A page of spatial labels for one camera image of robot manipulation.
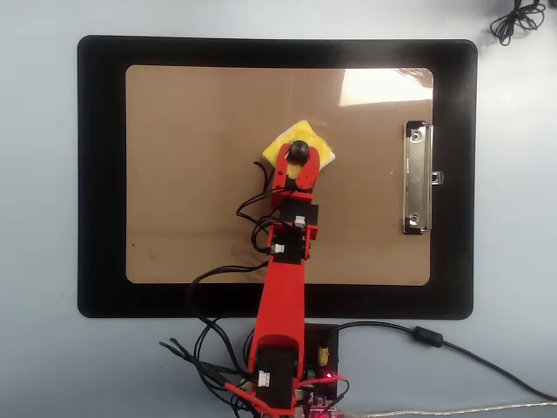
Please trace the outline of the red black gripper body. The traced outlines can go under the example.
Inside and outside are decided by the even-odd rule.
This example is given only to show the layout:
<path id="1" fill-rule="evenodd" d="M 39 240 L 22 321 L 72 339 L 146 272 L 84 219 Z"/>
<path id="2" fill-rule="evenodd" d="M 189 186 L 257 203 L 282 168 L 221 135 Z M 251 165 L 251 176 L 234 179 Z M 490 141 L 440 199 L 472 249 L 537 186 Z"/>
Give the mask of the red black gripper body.
<path id="1" fill-rule="evenodd" d="M 313 203 L 311 192 L 274 189 L 272 209 L 278 211 L 278 215 L 272 215 L 273 225 L 317 227 L 319 224 L 319 206 Z"/>

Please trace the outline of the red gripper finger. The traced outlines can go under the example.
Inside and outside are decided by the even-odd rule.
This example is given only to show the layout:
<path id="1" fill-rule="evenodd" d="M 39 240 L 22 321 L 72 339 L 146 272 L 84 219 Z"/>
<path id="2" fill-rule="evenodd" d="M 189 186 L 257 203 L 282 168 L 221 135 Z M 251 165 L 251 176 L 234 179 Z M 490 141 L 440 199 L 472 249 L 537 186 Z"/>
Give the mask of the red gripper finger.
<path id="1" fill-rule="evenodd" d="M 287 175 L 288 161 L 287 156 L 290 151 L 291 145 L 289 143 L 283 144 L 279 151 L 275 165 L 275 173 L 273 178 L 273 189 L 290 191 L 292 188 L 289 186 L 289 179 Z"/>
<path id="2" fill-rule="evenodd" d="M 300 191 L 310 191 L 317 180 L 320 171 L 320 156 L 319 151 L 314 148 L 309 148 L 308 159 L 303 165 L 298 177 L 295 180 L 296 187 Z"/>

